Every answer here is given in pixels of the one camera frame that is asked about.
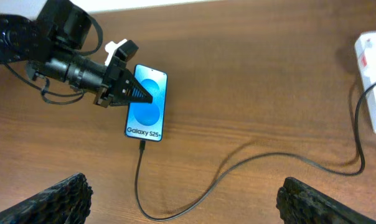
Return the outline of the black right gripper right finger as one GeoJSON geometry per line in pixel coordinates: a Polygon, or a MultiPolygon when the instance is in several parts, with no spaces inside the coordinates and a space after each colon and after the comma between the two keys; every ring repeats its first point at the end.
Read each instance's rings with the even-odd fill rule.
{"type": "Polygon", "coordinates": [[[276,208],[285,223],[376,223],[294,177],[279,188],[276,208]]]}

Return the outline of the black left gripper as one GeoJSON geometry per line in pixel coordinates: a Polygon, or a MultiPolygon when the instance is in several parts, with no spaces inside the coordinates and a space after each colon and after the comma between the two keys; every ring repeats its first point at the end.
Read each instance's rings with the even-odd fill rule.
{"type": "Polygon", "coordinates": [[[153,102],[153,96],[126,68],[107,67],[79,54],[56,52],[46,62],[31,60],[26,73],[33,79],[41,75],[93,93],[94,104],[104,108],[153,102]]]}

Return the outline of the blue Galaxy smartphone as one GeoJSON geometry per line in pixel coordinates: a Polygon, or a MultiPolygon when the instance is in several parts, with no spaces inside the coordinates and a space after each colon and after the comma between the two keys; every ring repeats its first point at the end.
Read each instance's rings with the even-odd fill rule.
{"type": "Polygon", "coordinates": [[[145,65],[134,68],[134,76],[152,95],[151,103],[130,103],[125,135],[129,138],[159,142],[162,140],[167,95],[167,74],[145,65]]]}

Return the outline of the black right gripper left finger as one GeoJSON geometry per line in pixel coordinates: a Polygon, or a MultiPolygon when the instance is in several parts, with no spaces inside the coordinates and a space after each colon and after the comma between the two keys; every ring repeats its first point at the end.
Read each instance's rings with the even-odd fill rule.
{"type": "Polygon", "coordinates": [[[0,212],[0,223],[85,223],[92,187],[81,172],[0,212]]]}

